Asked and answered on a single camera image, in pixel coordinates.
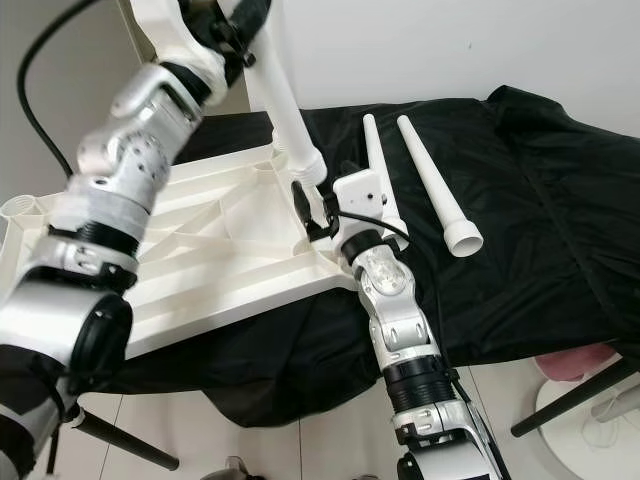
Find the black fabric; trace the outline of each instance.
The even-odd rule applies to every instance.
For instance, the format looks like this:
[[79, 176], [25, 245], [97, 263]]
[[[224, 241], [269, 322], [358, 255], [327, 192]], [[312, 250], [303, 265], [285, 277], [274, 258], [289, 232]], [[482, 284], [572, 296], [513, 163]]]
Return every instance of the black fabric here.
[[[437, 259], [455, 364], [514, 360], [640, 337], [640, 141], [578, 123], [513, 88], [446, 99], [303, 112], [333, 178], [365, 166], [362, 116], [376, 117], [402, 218]], [[452, 257], [396, 126], [406, 114], [485, 244]], [[182, 159], [263, 145], [264, 114], [207, 119]], [[434, 318], [424, 260], [406, 261]], [[354, 293], [325, 292], [127, 362], [111, 391], [205, 389], [245, 426], [327, 410], [379, 375]]]

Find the robotic arm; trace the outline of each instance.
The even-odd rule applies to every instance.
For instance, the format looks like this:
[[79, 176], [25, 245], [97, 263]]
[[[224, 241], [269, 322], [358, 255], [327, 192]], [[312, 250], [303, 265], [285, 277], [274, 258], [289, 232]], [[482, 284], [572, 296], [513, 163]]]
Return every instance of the robotic arm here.
[[[77, 397], [108, 381], [124, 361], [132, 311], [122, 294], [136, 282], [136, 250], [170, 166], [201, 121], [256, 61], [270, 117], [306, 187], [326, 166], [311, 144], [282, 71], [269, 71], [266, 40], [249, 46], [269, 9], [241, 1], [229, 19], [196, 0], [131, 0], [159, 62], [145, 65], [116, 96], [110, 117], [78, 149], [80, 174], [56, 205], [13, 292], [0, 306], [0, 479], [24, 478], [46, 439], [69, 419]], [[470, 402], [456, 399], [451, 372], [415, 298], [415, 281], [381, 239], [382, 228], [346, 218], [380, 219], [380, 180], [371, 170], [338, 179], [327, 195], [329, 227], [310, 217], [293, 185], [310, 239], [331, 235], [357, 279], [370, 333], [409, 453], [401, 480], [472, 480], [502, 475], [490, 437]]]

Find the white stand base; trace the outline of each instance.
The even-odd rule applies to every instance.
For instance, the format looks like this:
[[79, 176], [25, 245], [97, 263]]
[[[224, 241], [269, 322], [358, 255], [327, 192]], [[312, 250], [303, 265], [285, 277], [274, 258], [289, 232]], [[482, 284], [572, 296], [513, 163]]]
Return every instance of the white stand base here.
[[[538, 392], [536, 411], [576, 385], [547, 381]], [[640, 428], [640, 411], [632, 410], [626, 418], [602, 424], [591, 417], [591, 408], [613, 395], [614, 391], [608, 389], [540, 428], [558, 460], [583, 480], [640, 479], [640, 430], [635, 427]]]

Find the black metal leg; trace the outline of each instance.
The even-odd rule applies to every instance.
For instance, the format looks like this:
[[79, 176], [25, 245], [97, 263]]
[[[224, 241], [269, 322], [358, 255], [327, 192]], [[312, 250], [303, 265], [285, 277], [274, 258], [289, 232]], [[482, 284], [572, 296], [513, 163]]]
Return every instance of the black metal leg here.
[[124, 430], [120, 430], [118, 427], [111, 425], [109, 422], [105, 422], [101, 418], [77, 406], [72, 408], [67, 421], [73, 424], [72, 428], [77, 428], [82, 432], [104, 440], [133, 455], [160, 465], [167, 470], [176, 470], [180, 464], [177, 458], [172, 457], [162, 450], [158, 450], [139, 438], [134, 437]]
[[615, 385], [621, 380], [624, 380], [630, 375], [633, 375], [637, 371], [637, 368], [630, 365], [624, 358], [618, 360], [610, 367], [604, 369], [602, 372], [593, 376], [586, 382], [578, 385], [556, 401], [551, 402], [542, 410], [511, 427], [511, 434], [514, 437], [521, 437], [525, 433], [535, 430], [540, 427], [540, 425], [543, 425], [549, 420], [562, 415], [567, 410], [571, 410], [573, 407], [580, 405], [582, 402]]

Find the electrical wire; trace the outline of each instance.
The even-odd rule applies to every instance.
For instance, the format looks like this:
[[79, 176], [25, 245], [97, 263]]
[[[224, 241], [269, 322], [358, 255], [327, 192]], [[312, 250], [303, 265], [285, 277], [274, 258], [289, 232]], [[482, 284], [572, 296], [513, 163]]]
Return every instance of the electrical wire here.
[[[447, 371], [452, 372], [453, 367], [451, 365], [451, 361], [449, 360], [449, 355], [447, 354], [447, 348], [444, 343], [444, 320], [443, 320], [444, 315], [442, 313], [442, 301], [440, 299], [440, 283], [438, 281], [438, 275], [436, 274], [436, 267], [434, 265], [435, 261], [433, 261], [431, 257], [417, 243], [413, 242], [411, 240], [411, 237], [409, 237], [409, 235], [404, 233], [399, 228], [394, 227], [393, 225], [383, 222], [382, 220], [378, 220], [377, 218], [371, 218], [365, 215], [359, 215], [357, 213], [343, 212], [342, 210], [339, 210], [337, 212], [337, 215], [339, 217], [351, 218], [353, 220], [359, 220], [361, 222], [366, 222], [372, 225], [377, 225], [378, 227], [386, 228], [387, 230], [395, 233], [400, 238], [405, 240], [409, 245], [413, 246], [418, 251], [418, 253], [420, 253], [420, 255], [423, 257], [423, 259], [427, 264], [427, 271], [429, 273], [430, 280], [433, 284], [433, 297], [434, 297], [434, 304], [435, 304], [436, 317], [437, 317], [437, 323], [438, 323], [438, 334], [436, 336], [436, 340], [438, 342], [438, 345], [440, 346], [440, 354], [442, 356], [442, 362], [444, 363], [444, 366], [447, 369]], [[453, 384], [454, 388], [458, 392], [458, 395], [460, 395], [460, 398], [462, 399], [462, 401], [464, 401], [465, 403], [471, 403], [471, 398], [469, 397], [469, 394], [460, 383], [460, 380], [456, 377], [457, 375], [451, 377], [451, 383]], [[484, 429], [487, 432], [487, 436], [489, 437], [489, 449], [491, 450], [491, 453], [493, 454], [493, 457], [495, 458], [496, 463], [498, 464], [498, 468], [500, 469], [500, 473], [502, 474], [503, 480], [511, 480], [511, 476], [509, 474], [509, 471], [507, 470], [507, 466], [504, 462], [504, 459], [502, 458], [502, 454], [498, 449], [498, 444], [496, 443], [495, 439], [493, 438], [493, 435], [491, 435], [491, 432], [489, 431], [484, 420], [481, 417], [480, 417], [480, 421], [483, 423]]]
[[18, 75], [16, 78], [16, 87], [18, 90], [18, 101], [20, 102], [20, 106], [24, 111], [27, 120], [36, 131], [40, 139], [47, 146], [49, 151], [53, 154], [56, 161], [64, 171], [64, 174], [67, 178], [73, 175], [73, 170], [69, 165], [69, 162], [60, 151], [55, 142], [49, 137], [45, 129], [42, 127], [38, 119], [36, 118], [33, 110], [31, 109], [31, 105], [29, 104], [29, 98], [27, 97], [27, 74], [29, 73], [29, 69], [33, 60], [38, 55], [42, 47], [51, 39], [51, 37], [62, 28], [69, 20], [74, 18], [76, 15], [81, 13], [87, 7], [93, 5], [99, 0], [81, 0], [76, 2], [71, 7], [66, 9], [60, 15], [58, 15], [47, 27], [38, 35], [38, 37], [33, 41], [27, 52], [25, 53], [22, 61], [20, 62], [20, 67], [18, 68]]

